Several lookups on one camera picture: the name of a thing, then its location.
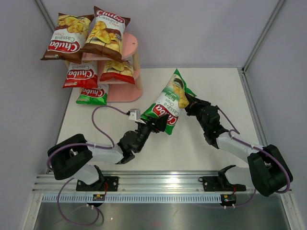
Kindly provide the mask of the red Chuba chips bag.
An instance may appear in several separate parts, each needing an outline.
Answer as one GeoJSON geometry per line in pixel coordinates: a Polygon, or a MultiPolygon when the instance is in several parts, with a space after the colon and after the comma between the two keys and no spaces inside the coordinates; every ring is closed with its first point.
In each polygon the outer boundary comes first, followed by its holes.
{"type": "Polygon", "coordinates": [[[107,60],[99,80],[109,81],[115,79],[126,83],[135,84],[133,74],[134,68],[129,61],[118,62],[115,60],[107,60]]]}
{"type": "Polygon", "coordinates": [[[81,64],[71,62],[63,88],[97,88],[97,61],[82,61],[81,64]]]}

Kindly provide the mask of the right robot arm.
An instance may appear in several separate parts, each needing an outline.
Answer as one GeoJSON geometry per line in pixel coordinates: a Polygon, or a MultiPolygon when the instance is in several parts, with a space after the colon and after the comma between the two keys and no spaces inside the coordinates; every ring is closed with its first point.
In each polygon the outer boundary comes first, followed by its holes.
{"type": "Polygon", "coordinates": [[[275,145],[261,146],[241,140],[235,127],[228,130],[221,125],[220,116],[225,113],[218,106],[190,94],[186,98],[189,101],[186,113],[196,117],[206,142],[248,164],[246,168],[230,165],[220,170],[217,181],[220,188],[228,190],[233,185],[244,185],[254,187],[266,197],[290,190],[293,176],[275,145]]]}

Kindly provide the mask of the green Chuba chips bag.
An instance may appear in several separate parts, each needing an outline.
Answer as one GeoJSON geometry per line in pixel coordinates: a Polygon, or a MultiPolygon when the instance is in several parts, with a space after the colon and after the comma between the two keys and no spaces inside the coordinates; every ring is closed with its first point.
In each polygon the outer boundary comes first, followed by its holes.
{"type": "Polygon", "coordinates": [[[99,85],[97,88],[86,89],[83,88],[78,99],[77,104],[89,105],[106,105],[108,97],[108,84],[99,85]]]}
{"type": "Polygon", "coordinates": [[[189,105],[186,94],[196,96],[176,69],[167,85],[163,88],[155,102],[143,112],[141,119],[148,121],[150,117],[158,118],[169,115],[165,132],[171,135],[183,109],[189,105]]]}

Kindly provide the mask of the brown Chuba chips bag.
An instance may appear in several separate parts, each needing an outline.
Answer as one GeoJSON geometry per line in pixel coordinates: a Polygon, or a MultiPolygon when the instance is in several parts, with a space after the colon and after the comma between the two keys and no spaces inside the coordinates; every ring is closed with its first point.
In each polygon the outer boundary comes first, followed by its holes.
{"type": "Polygon", "coordinates": [[[121,61],[123,35],[130,18],[94,6],[95,24],[81,51],[121,61]]]}
{"type": "Polygon", "coordinates": [[[82,51],[94,15],[58,14],[57,26],[41,60],[82,62],[82,51]]]}

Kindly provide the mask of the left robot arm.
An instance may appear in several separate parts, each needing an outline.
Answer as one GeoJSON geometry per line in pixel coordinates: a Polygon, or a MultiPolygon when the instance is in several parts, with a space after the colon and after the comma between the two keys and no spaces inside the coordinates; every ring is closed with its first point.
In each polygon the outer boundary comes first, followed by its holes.
{"type": "Polygon", "coordinates": [[[77,179],[91,191],[100,190],[104,184],[102,171],[92,162],[126,164],[134,159],[144,147],[149,135],[164,132],[169,115],[149,117],[142,120],[138,109],[126,113],[130,120],[138,124],[135,131],[126,132],[117,144],[102,146],[87,141],[82,134],[55,145],[47,152],[47,166],[54,173],[56,180],[77,179]]]}

